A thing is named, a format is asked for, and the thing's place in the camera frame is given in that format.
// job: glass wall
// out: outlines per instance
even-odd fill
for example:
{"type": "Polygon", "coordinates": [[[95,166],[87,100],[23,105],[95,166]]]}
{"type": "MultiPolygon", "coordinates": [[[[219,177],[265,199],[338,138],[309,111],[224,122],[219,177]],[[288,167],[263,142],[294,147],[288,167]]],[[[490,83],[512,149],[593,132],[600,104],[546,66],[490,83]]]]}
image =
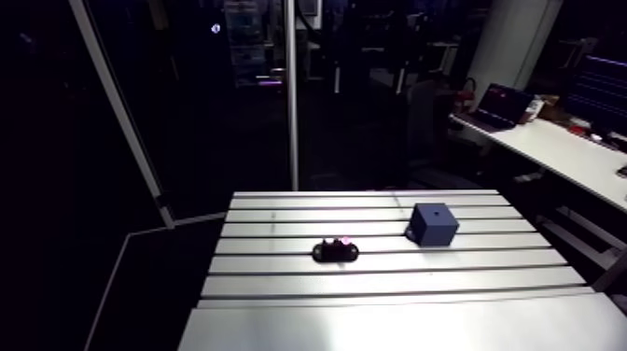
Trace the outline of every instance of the glass wall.
{"type": "Polygon", "coordinates": [[[412,183],[411,173],[441,161],[442,138],[433,134],[446,134],[491,2],[297,5],[301,187],[425,186],[412,183]]]}
{"type": "Polygon", "coordinates": [[[282,2],[85,4],[176,218],[290,190],[282,2]]]}

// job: computer monitor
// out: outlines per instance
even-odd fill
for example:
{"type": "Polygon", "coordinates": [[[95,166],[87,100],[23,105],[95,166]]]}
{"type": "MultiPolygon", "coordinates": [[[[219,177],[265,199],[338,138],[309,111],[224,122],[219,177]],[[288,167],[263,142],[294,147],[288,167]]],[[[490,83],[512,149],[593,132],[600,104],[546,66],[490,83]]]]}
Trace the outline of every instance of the computer monitor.
{"type": "Polygon", "coordinates": [[[594,129],[627,135],[627,63],[587,56],[578,66],[564,110],[594,129]]]}
{"type": "Polygon", "coordinates": [[[524,91],[492,83],[485,91],[478,111],[518,123],[533,98],[533,95],[524,91]]]}

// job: blue cube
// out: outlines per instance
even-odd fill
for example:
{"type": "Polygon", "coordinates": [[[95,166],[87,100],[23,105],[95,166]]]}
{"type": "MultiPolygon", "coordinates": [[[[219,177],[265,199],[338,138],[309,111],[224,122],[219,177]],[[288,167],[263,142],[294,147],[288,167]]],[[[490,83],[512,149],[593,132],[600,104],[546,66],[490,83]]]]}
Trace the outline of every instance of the blue cube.
{"type": "Polygon", "coordinates": [[[446,204],[415,204],[405,234],[419,246],[449,246],[457,228],[446,204]]]}

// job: dark background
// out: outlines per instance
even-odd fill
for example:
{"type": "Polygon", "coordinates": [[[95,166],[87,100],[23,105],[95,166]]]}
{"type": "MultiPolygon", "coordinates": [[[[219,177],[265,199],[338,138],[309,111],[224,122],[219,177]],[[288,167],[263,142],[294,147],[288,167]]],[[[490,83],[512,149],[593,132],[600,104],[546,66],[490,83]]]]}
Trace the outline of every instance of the dark background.
{"type": "Polygon", "coordinates": [[[1,7],[6,331],[78,350],[124,236],[162,224],[67,1],[1,7]]]}

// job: white wall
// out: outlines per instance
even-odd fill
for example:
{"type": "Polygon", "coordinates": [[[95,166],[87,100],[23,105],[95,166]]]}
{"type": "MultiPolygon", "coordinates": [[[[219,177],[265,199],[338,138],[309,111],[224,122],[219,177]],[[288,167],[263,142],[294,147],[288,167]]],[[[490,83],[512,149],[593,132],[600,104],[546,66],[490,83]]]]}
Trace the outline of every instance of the white wall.
{"type": "Polygon", "coordinates": [[[524,89],[563,0],[494,0],[468,76],[475,105],[490,83],[524,89]]]}

